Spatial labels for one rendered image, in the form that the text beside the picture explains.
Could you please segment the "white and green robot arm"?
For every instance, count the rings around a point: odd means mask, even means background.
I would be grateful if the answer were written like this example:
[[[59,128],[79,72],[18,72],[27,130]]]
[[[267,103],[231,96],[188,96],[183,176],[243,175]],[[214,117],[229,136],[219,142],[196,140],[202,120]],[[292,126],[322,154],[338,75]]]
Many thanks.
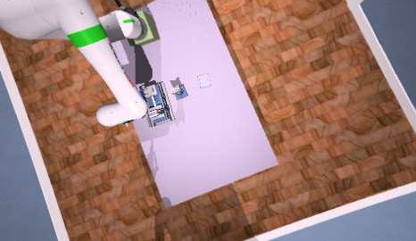
[[[22,39],[64,39],[79,49],[96,69],[118,102],[103,104],[96,112],[104,126],[142,118],[147,103],[138,93],[115,53],[112,43],[143,40],[147,26],[135,8],[98,18],[88,0],[0,0],[0,28]],[[123,10],[124,9],[124,10]]]

